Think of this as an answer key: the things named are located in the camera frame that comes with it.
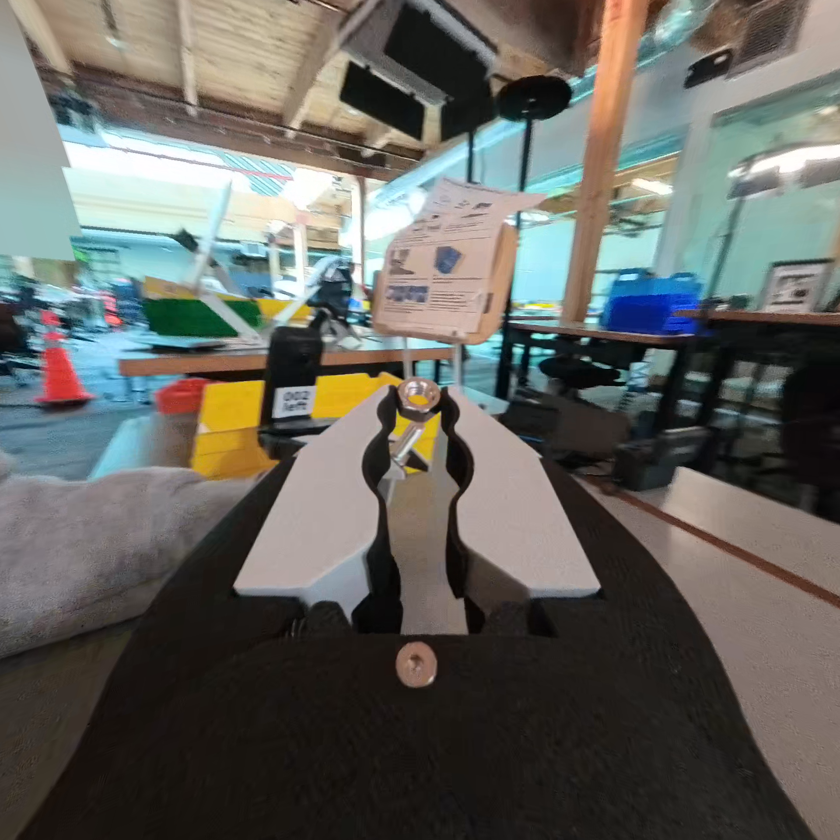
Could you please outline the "dark wooden table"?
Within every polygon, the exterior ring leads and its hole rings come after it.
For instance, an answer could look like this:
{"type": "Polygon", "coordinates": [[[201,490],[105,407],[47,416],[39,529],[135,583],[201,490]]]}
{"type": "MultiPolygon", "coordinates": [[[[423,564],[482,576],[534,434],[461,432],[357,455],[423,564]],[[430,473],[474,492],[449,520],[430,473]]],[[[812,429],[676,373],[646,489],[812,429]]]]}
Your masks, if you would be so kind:
{"type": "Polygon", "coordinates": [[[790,372],[780,397],[782,459],[803,484],[838,488],[838,313],[711,311],[701,316],[700,343],[710,354],[696,424],[710,430],[689,465],[702,474],[731,456],[739,434],[713,425],[723,386],[737,364],[790,372]]]}

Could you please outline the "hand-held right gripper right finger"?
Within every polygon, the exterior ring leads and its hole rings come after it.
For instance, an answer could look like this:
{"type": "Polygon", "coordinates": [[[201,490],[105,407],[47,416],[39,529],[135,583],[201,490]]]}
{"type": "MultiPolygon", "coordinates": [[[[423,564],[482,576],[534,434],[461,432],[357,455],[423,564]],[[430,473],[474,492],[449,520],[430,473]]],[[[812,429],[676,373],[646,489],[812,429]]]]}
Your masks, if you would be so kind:
{"type": "Polygon", "coordinates": [[[602,592],[543,459],[467,394],[444,390],[439,517],[445,570],[468,634],[499,608],[602,592]]]}

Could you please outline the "black disc lamp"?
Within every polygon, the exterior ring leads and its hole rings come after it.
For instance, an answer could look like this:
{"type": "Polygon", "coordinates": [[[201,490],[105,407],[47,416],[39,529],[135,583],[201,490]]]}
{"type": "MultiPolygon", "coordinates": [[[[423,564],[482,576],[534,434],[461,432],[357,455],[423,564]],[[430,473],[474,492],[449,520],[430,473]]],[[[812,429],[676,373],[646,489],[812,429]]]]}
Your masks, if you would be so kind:
{"type": "Polygon", "coordinates": [[[550,120],[566,110],[572,100],[571,85],[551,76],[522,77],[505,85],[496,97],[497,116],[523,126],[518,190],[525,192],[535,123],[550,120]]]}

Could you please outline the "black toolbox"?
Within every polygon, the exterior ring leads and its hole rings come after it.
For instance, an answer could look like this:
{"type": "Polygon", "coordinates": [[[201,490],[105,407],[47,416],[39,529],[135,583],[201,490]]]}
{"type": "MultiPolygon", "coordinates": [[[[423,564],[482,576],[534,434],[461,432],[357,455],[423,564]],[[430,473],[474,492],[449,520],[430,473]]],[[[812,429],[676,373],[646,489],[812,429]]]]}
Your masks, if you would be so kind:
{"type": "Polygon", "coordinates": [[[666,487],[678,467],[696,459],[709,435],[707,427],[679,427],[620,444],[615,449],[612,482],[632,491],[666,487]]]}

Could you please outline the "printed instruction sheet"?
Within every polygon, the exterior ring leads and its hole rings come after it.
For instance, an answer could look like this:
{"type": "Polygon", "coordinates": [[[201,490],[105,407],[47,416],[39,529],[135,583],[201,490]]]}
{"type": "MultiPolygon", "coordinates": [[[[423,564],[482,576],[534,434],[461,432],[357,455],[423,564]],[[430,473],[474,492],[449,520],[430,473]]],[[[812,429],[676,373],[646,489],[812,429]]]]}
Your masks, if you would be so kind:
{"type": "Polygon", "coordinates": [[[546,195],[438,180],[414,220],[389,244],[377,282],[377,315],[431,332],[473,330],[490,291],[501,232],[546,195]]]}

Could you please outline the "wooden post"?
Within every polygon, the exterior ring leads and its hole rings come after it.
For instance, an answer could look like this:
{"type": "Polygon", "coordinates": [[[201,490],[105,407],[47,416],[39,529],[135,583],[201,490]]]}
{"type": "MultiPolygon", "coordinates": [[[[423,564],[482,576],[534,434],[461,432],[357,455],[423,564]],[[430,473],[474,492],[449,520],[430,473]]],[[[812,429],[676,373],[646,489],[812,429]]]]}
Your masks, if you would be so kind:
{"type": "Polygon", "coordinates": [[[633,85],[637,48],[647,14],[648,1],[604,3],[583,176],[562,305],[565,321],[584,321],[591,301],[633,85]]]}

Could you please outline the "black office chair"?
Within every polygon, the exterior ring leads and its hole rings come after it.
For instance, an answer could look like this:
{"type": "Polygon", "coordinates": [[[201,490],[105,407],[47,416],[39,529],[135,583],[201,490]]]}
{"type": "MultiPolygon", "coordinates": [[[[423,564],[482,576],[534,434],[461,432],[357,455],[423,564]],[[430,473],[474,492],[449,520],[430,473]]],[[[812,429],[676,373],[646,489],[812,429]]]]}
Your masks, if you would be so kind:
{"type": "Polygon", "coordinates": [[[575,398],[579,392],[619,383],[621,371],[588,360],[555,355],[542,360],[539,371],[547,378],[548,393],[575,398]]]}

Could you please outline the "silver hex nut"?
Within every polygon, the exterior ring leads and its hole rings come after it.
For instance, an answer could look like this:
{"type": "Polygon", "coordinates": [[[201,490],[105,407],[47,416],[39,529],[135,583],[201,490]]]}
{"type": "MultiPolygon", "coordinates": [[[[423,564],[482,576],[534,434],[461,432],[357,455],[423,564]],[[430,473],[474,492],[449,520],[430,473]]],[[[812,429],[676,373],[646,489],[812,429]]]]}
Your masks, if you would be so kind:
{"type": "Polygon", "coordinates": [[[415,423],[425,423],[439,411],[441,396],[438,384],[423,377],[405,379],[396,388],[399,413],[415,423]]]}

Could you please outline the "person's left forearm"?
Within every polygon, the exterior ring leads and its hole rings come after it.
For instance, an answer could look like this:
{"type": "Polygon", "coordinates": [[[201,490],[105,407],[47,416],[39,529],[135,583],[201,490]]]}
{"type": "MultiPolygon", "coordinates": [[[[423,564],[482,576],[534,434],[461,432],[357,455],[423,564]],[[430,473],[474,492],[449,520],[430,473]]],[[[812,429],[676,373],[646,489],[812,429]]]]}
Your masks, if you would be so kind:
{"type": "Polygon", "coordinates": [[[2,658],[141,615],[256,482],[160,466],[26,476],[2,453],[2,658]]]}

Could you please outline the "green turf board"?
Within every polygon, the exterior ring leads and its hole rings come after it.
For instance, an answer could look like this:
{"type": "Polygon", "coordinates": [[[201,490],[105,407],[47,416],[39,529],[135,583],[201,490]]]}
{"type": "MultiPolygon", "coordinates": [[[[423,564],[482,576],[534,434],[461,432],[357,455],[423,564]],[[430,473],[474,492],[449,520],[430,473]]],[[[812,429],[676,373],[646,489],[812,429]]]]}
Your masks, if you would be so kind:
{"type": "MultiPolygon", "coordinates": [[[[264,328],[256,301],[236,297],[222,297],[222,300],[250,328],[258,332],[264,328]]],[[[238,335],[206,303],[194,298],[144,298],[142,306],[150,330],[161,336],[228,340],[238,335]]]]}

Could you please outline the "framed picture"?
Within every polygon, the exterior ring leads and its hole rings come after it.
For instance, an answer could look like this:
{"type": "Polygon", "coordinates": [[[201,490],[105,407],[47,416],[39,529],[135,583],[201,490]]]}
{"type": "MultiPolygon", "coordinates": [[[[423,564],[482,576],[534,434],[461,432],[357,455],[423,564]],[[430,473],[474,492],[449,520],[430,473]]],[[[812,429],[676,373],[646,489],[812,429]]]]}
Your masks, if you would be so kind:
{"type": "Polygon", "coordinates": [[[833,270],[832,259],[773,262],[764,279],[758,312],[818,313],[833,270]]]}

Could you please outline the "silver hex bolt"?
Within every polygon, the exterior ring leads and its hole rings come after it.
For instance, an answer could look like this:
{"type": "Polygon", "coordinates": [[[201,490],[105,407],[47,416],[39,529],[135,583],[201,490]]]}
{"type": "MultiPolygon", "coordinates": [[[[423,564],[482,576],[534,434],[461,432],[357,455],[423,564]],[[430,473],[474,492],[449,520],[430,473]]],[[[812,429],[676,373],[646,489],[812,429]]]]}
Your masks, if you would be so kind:
{"type": "Polygon", "coordinates": [[[392,466],[396,469],[406,467],[415,445],[425,434],[427,422],[410,421],[403,431],[389,443],[392,466]]]}

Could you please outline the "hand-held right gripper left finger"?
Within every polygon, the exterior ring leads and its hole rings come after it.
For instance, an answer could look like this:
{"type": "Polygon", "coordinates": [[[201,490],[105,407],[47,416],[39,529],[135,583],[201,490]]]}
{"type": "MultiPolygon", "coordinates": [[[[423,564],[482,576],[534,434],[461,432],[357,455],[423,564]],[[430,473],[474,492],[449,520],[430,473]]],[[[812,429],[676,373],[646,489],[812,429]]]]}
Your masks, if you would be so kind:
{"type": "Polygon", "coordinates": [[[396,388],[384,385],[294,457],[234,582],[240,596],[337,604],[363,634],[398,634],[401,578],[383,479],[396,388]]]}

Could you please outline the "black ceiling panel unit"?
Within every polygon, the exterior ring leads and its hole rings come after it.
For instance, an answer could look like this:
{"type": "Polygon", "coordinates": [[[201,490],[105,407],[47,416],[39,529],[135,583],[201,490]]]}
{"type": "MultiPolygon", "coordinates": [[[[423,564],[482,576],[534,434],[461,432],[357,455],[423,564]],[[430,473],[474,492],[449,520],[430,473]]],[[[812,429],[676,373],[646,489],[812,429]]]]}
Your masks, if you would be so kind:
{"type": "Polygon", "coordinates": [[[362,2],[337,40],[339,100],[366,118],[418,142],[431,109],[443,140],[492,118],[497,48],[449,3],[362,2]]]}

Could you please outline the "yellow plastic bin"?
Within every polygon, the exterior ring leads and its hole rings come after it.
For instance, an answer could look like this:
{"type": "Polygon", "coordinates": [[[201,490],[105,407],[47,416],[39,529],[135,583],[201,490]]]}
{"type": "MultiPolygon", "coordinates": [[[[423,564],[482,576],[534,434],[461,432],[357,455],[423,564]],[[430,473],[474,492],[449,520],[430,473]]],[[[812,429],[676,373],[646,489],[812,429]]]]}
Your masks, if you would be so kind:
{"type": "MultiPolygon", "coordinates": [[[[400,377],[390,373],[380,373],[377,376],[366,373],[320,376],[317,380],[311,417],[342,418],[383,386],[397,387],[402,381],[400,377]]],[[[426,465],[432,462],[439,427],[439,415],[434,415],[425,423],[423,435],[413,447],[415,456],[426,465]]]]}
{"type": "Polygon", "coordinates": [[[207,385],[198,413],[191,468],[208,480],[253,478],[277,461],[259,442],[262,381],[207,385]]]}

